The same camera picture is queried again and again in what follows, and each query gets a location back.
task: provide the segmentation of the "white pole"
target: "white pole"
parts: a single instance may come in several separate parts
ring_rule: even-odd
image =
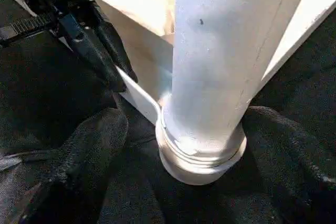
[[[240,127],[300,0],[176,0],[172,95],[157,135],[165,168],[193,185],[242,156]]]

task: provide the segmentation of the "black fabric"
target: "black fabric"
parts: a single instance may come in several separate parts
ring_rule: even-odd
[[[267,107],[243,119],[268,193],[290,223],[336,222],[336,159],[303,127]]]
[[[124,146],[127,129],[116,109],[81,123],[47,162],[38,192],[21,207],[25,223],[96,223],[113,172],[110,164]]]
[[[22,11],[9,0],[1,2]],[[0,14],[1,22],[12,18]],[[291,120],[295,128],[251,108],[243,121],[248,136],[244,156],[208,186],[173,179],[161,164],[154,126],[117,97],[129,131],[126,148],[113,163],[99,223],[304,222],[324,212],[321,220],[330,222],[332,186],[321,178],[334,178],[323,160],[334,158],[335,34],[333,12],[253,100],[253,105],[279,112],[266,109],[275,118],[287,117],[282,122]],[[115,106],[112,93],[47,33],[0,49],[0,68],[2,155],[60,146],[83,120]],[[305,134],[300,141],[285,138],[293,131]],[[0,174],[2,219],[44,170],[45,162],[31,162]]]

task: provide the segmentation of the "black cloth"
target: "black cloth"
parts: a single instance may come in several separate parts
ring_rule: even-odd
[[[25,15],[11,0],[0,1],[8,9],[0,14],[0,25]],[[335,94],[330,87],[335,73],[335,24],[333,12],[253,101],[253,105],[273,108],[280,113],[274,112],[276,116],[286,116],[298,124],[307,132],[307,139],[323,145],[321,153],[334,148]],[[95,75],[82,68],[48,33],[16,43],[11,49],[0,49],[0,68],[0,134],[5,132],[0,135],[5,150],[2,155],[61,146],[84,119],[115,106],[112,94]],[[35,85],[28,85],[32,80]],[[29,97],[28,103],[23,96]],[[316,187],[306,186],[315,185],[318,176],[309,169],[303,172],[304,162],[297,164],[289,147],[278,143],[283,132],[276,126],[271,132],[271,127],[265,127],[275,123],[261,113],[268,108],[251,108],[244,117],[248,146],[242,159],[218,181],[194,187],[176,181],[164,170],[154,126],[127,102],[117,99],[117,103],[128,119],[129,131],[125,149],[113,162],[99,223],[283,223],[307,218],[313,221],[323,212],[309,203],[325,199],[332,186],[328,184],[327,191],[319,193]],[[0,173],[0,223],[24,192],[39,182],[38,175],[47,169],[45,166],[45,160],[23,162]],[[317,166],[324,172],[323,162]],[[284,207],[288,202],[290,209]],[[332,200],[328,202],[326,213],[333,206]]]
[[[23,196],[10,220],[97,223],[113,173],[110,164],[121,152],[127,130],[126,117],[117,109],[104,109],[82,122],[62,147],[52,152],[47,170],[39,173],[40,183]]]

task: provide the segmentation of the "pvc pipe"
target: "pvc pipe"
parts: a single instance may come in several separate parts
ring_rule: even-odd
[[[300,0],[176,0],[172,94],[158,138],[165,168],[218,179],[246,146],[240,120]]]

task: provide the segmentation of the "white pipe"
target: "white pipe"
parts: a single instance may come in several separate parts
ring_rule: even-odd
[[[299,2],[176,0],[172,95],[157,134],[175,178],[207,184],[241,157],[239,122]]]

